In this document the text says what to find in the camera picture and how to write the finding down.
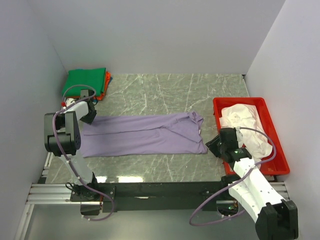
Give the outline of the lavender t shirt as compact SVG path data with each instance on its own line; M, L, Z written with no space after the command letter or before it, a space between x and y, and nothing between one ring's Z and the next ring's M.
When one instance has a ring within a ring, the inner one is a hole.
M145 116L98 116L84 125L83 157L205 154L204 119L196 112Z

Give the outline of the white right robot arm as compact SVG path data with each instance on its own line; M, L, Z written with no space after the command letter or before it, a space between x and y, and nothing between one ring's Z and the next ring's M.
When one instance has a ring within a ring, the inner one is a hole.
M299 236L298 208L282 197L259 169L264 161L256 161L245 147L239 147L241 127L221 128L219 135L206 145L210 151L239 176L239 180L219 187L222 198L236 199L255 223L260 240L296 240Z

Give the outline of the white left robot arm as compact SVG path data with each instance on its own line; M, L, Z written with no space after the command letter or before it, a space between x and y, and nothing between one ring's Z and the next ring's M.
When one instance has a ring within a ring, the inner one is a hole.
M82 141L79 121L90 125L95 119L96 90L83 84L79 87L78 100L66 103L64 93L61 110L44 115L44 146L49 153L61 159L75 177L73 191L82 192L88 201L94 201L100 195L100 188L80 153Z

